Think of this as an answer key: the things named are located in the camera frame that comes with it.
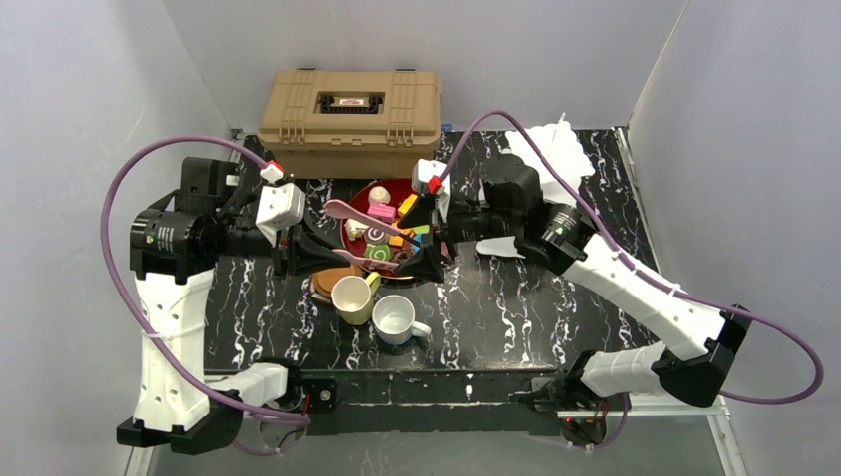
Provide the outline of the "white tiered cake stand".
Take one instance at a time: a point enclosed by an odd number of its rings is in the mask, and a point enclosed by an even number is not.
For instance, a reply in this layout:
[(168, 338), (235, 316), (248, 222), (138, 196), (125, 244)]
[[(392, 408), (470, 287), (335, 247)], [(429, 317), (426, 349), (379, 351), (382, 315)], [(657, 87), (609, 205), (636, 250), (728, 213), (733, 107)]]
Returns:
[[(584, 152), (577, 134), (566, 119), (566, 113), (562, 113), (555, 123), (528, 128), (527, 133), (548, 159), (551, 167), (576, 192), (579, 192), (584, 178), (595, 174), (589, 156)], [(577, 205), (577, 201), (555, 179), (520, 132), (516, 130), (506, 132), (505, 139), (508, 141), (508, 146), (503, 148), (501, 152), (518, 156), (526, 165), (538, 172), (545, 201), (553, 204), (572, 205), (573, 207)], [(476, 244), (476, 251), (479, 255), (484, 256), (521, 258), (514, 246), (513, 237), (479, 241)]]

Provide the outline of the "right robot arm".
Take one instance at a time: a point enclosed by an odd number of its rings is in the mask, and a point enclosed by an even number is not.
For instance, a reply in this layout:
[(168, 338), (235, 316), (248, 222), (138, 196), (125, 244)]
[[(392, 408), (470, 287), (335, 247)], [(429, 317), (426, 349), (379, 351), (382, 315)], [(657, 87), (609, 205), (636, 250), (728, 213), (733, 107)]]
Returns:
[(519, 256), (592, 291), (656, 336), (636, 349), (582, 353), (556, 383), (533, 390), (533, 402), (647, 393), (695, 407), (714, 403), (750, 326), (741, 309), (681, 298), (675, 283), (612, 249), (582, 210), (547, 199), (539, 172), (516, 155), (483, 166), (477, 199), (453, 197), (445, 169), (426, 159), (413, 167), (419, 198), (401, 223), (428, 224), (431, 231), (399, 273), (441, 282), (457, 244), (509, 238)]

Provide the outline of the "tan plastic toolbox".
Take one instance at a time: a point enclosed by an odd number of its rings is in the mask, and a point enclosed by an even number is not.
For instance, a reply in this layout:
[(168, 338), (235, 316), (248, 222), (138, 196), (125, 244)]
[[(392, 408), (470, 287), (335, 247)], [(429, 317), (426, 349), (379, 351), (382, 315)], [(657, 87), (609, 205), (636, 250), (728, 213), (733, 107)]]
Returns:
[(403, 177), (440, 147), (441, 99), (432, 71), (285, 70), (257, 137), (301, 179)]

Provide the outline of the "pink handled metal tongs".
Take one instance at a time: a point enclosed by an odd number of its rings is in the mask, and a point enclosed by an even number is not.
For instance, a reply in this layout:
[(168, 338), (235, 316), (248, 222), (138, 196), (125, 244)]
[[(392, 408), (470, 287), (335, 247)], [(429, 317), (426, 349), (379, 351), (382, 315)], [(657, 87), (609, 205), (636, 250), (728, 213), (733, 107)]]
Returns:
[[(355, 221), (368, 225), (370, 228), (381, 231), (386, 235), (401, 236), (408, 239), (408, 236), (402, 234), (398, 228), (386, 224), (382, 221), (379, 221), (378, 219), (370, 217), (364, 213), (361, 213), (355, 208), (351, 207), (348, 203), (341, 200), (328, 200), (323, 205), (322, 211), (325, 215), (334, 219), (353, 219)], [(356, 255), (353, 255), (346, 249), (333, 249), (332, 252), (350, 264), (354, 264), (369, 270), (376, 269), (394, 272), (398, 268), (398, 265), (396, 263), (358, 257)]]

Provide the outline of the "red round tray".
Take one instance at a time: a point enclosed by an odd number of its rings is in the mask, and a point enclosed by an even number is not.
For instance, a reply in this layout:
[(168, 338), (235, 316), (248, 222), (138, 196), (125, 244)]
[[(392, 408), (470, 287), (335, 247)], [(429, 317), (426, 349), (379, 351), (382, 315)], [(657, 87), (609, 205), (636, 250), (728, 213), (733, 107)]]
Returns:
[[(366, 214), (369, 208), (369, 193), (373, 188), (377, 186), (383, 187), (389, 193), (391, 200), (389, 201), (388, 205), (395, 209), (398, 209), (406, 198), (414, 194), (412, 190), (412, 181), (409, 177), (384, 178), (372, 182), (367, 187), (355, 193), (352, 196), (352, 198), (348, 200), (349, 205), (357, 211)], [(355, 240), (350, 239), (345, 230), (344, 222), (341, 222), (340, 225), (340, 238), (342, 245), (346, 250), (348, 250), (351, 254), (355, 256), (364, 258), (365, 251), (367, 249), (367, 243), (363, 238)], [(418, 280), (418, 278), (416, 277), (398, 276), (395, 273), (387, 270), (378, 270), (378, 273), (381, 274), (384, 280), (390, 280), (396, 283), (407, 284), (409, 282), (415, 282)]]

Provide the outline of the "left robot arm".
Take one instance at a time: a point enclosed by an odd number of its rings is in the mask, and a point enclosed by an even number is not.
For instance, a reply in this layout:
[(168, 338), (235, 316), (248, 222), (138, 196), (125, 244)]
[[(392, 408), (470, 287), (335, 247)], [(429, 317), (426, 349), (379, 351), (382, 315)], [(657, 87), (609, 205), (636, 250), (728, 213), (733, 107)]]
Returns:
[(278, 278), (340, 265), (309, 226), (291, 177), (269, 164), (261, 190), (246, 195), (239, 172), (188, 157), (180, 185), (132, 223), (134, 283), (116, 287), (141, 326), (141, 381), (133, 413), (116, 430), (122, 445), (198, 455), (233, 444), (246, 417), (295, 432), (309, 425), (311, 393), (292, 360), (263, 357), (222, 380), (206, 378), (206, 311), (220, 259), (269, 258)]

